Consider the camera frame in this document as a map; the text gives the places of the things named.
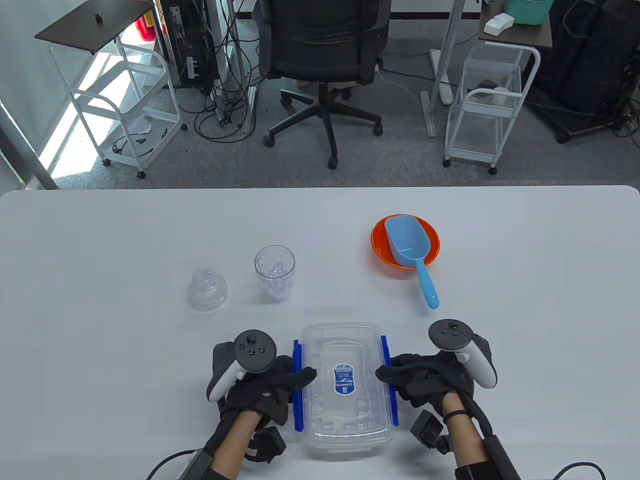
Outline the person's right hand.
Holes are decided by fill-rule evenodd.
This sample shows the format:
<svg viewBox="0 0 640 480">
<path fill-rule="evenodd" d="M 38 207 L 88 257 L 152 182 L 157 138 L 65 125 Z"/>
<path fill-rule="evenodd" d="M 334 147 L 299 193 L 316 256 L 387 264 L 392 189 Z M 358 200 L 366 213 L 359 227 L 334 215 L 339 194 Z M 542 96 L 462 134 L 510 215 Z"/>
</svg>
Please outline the person's right hand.
<svg viewBox="0 0 640 480">
<path fill-rule="evenodd" d="M 474 381 L 452 352 L 441 350 L 435 355 L 403 353 L 391 359 L 391 365 L 375 370 L 375 377 L 395 387 L 412 407 L 429 403 L 443 418 L 443 402 L 449 393 L 474 396 Z"/>
</svg>

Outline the person's left hand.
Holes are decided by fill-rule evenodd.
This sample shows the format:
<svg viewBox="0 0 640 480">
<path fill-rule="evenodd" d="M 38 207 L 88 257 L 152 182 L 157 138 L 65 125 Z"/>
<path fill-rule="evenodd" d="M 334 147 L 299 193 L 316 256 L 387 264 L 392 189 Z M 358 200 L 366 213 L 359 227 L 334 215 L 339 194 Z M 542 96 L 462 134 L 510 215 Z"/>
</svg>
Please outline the person's left hand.
<svg viewBox="0 0 640 480">
<path fill-rule="evenodd" d="M 232 425 L 238 414 L 250 410 L 262 415 L 258 423 L 260 429 L 270 422 L 278 426 L 285 425 L 293 396 L 311 384 L 318 375 L 318 371 L 311 366 L 297 372 L 293 366 L 291 356 L 279 355 L 268 370 L 247 374 L 244 379 L 235 382 L 221 409 L 220 423 Z"/>
</svg>

